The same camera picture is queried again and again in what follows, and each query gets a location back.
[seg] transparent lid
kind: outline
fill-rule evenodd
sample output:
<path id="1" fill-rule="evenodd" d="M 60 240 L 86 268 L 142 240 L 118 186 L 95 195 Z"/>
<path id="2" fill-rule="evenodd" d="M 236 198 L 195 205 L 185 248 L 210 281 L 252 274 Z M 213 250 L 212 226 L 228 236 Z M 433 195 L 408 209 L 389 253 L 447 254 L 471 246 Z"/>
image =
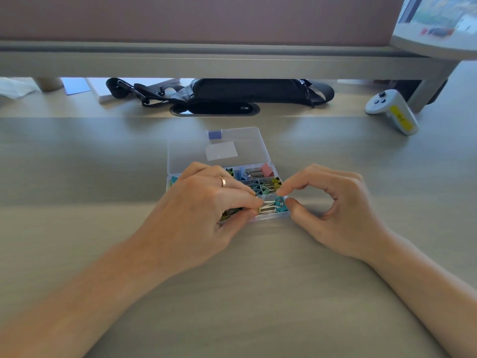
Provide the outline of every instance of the transparent lid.
<path id="1" fill-rule="evenodd" d="M 203 131 L 171 138 L 167 144 L 167 173 L 178 175 L 192 162 L 235 167 L 270 163 L 270 156 L 257 127 Z"/>

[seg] ring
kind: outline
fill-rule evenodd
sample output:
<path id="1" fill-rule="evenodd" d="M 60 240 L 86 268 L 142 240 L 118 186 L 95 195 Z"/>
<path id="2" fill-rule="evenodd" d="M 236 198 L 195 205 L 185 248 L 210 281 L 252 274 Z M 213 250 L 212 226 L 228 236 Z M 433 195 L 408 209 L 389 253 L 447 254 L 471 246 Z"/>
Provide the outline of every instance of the ring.
<path id="1" fill-rule="evenodd" d="M 225 187 L 226 185 L 225 178 L 223 178 L 222 176 L 217 176 L 217 177 L 222 180 L 222 187 Z"/>

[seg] black fanny pack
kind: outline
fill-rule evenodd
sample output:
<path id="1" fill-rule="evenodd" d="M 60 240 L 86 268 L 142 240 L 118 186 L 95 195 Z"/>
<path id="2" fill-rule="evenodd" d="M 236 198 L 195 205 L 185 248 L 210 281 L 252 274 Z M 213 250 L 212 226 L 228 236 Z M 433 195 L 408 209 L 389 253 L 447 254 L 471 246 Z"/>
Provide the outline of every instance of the black fanny pack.
<path id="1" fill-rule="evenodd" d="M 164 102 L 191 105 L 207 102 L 263 102 L 295 103 L 314 107 L 334 98 L 331 86 L 307 79 L 194 79 L 186 87 L 178 84 L 142 85 L 128 84 L 118 78 L 110 78 L 106 86 L 111 94 L 122 99 L 135 95 L 144 107 L 158 107 Z M 316 88 L 324 98 L 310 87 Z M 165 90 L 176 92 L 167 97 Z"/>

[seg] notebook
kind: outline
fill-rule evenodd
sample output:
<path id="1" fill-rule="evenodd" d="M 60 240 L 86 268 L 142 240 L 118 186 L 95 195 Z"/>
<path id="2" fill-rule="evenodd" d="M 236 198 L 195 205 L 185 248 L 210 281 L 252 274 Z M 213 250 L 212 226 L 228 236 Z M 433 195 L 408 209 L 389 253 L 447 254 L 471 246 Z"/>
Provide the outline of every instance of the notebook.
<path id="1" fill-rule="evenodd" d="M 91 88 L 93 95 L 99 103 L 104 103 L 114 99 L 106 87 L 106 80 L 109 78 L 86 78 L 86 82 Z M 143 84 L 146 86 L 153 84 L 177 84 L 180 82 L 179 78 L 120 78 L 125 82 L 134 84 Z"/>

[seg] black oval desk socket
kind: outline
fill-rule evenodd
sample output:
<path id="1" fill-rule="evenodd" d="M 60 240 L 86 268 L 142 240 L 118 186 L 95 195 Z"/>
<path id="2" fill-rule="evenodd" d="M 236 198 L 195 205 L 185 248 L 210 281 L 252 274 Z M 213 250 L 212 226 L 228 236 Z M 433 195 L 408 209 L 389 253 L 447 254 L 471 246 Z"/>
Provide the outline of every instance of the black oval desk socket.
<path id="1" fill-rule="evenodd" d="M 253 103 L 195 103 L 175 104 L 171 113 L 180 117 L 240 117 L 258 114 L 260 108 Z"/>

